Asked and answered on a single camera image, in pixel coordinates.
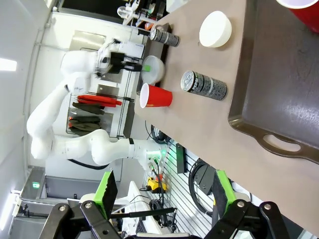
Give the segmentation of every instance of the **red plastic cup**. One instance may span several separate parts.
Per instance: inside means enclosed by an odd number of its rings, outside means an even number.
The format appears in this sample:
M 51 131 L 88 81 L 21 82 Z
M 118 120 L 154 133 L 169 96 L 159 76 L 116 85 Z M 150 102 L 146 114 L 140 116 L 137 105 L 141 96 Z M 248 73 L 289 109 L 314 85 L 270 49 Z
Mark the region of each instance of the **red plastic cup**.
M 173 95 L 170 91 L 144 83 L 140 93 L 140 106 L 165 107 L 170 106 Z
M 310 30 L 319 33 L 319 0 L 277 0 L 289 8 Z

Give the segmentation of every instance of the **white ceramic bowl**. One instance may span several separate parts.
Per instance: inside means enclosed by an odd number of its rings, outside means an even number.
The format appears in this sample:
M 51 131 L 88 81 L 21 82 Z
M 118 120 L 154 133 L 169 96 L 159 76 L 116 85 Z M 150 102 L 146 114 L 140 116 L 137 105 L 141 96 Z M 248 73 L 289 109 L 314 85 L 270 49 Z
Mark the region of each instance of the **white ceramic bowl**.
M 143 61 L 143 67 L 145 65 L 148 65 L 151 67 L 150 71 L 141 71 L 142 80 L 144 83 L 148 83 L 150 85 L 153 85 L 164 77 L 165 73 L 165 66 L 164 63 L 157 58 L 156 56 L 148 56 Z
M 214 11 L 202 23 L 199 41 L 205 47 L 220 47 L 229 40 L 231 31 L 227 16 L 221 11 Z

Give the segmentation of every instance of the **silver can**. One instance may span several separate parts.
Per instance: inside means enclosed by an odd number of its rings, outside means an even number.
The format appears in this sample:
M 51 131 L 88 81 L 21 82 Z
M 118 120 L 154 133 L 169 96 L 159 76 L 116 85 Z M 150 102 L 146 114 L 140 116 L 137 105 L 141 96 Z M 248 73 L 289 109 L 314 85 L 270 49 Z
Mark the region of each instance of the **silver can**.
M 150 33 L 150 39 L 152 41 L 157 41 L 165 45 L 177 47 L 179 45 L 180 38 L 167 31 L 162 31 L 154 28 Z
M 183 74 L 180 87 L 184 91 L 219 101 L 222 100 L 227 93 L 227 86 L 224 82 L 194 71 L 186 71 Z

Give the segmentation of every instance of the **tan tabletop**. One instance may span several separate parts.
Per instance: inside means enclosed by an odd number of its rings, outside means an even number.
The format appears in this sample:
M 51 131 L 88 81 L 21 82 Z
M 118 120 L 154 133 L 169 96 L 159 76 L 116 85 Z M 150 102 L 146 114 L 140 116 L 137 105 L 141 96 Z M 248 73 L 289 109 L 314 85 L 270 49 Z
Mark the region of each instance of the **tan tabletop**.
M 182 144 L 263 201 L 275 202 L 286 217 L 319 236 L 319 165 L 303 159 L 279 157 L 257 141 L 235 131 L 228 123 L 241 50 L 246 0 L 193 0 L 164 17 L 180 36 L 178 47 L 168 49 L 166 75 L 161 87 L 173 92 L 168 108 L 135 113 Z M 199 29 L 212 11 L 224 12 L 232 23 L 232 36 L 220 48 L 199 43 Z M 216 101 L 183 92 L 180 79 L 193 70 L 227 84 L 228 95 Z

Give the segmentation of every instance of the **yellow device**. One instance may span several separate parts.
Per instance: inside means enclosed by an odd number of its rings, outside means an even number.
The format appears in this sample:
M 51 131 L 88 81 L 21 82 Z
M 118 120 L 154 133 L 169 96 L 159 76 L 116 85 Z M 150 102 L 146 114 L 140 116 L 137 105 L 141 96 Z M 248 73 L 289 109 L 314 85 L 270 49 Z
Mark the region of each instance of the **yellow device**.
M 161 182 L 163 186 L 164 193 L 166 192 L 166 184 L 162 181 Z M 152 193 L 161 193 L 160 184 L 158 181 L 156 181 L 154 178 L 149 177 L 148 178 L 148 191 L 151 191 Z

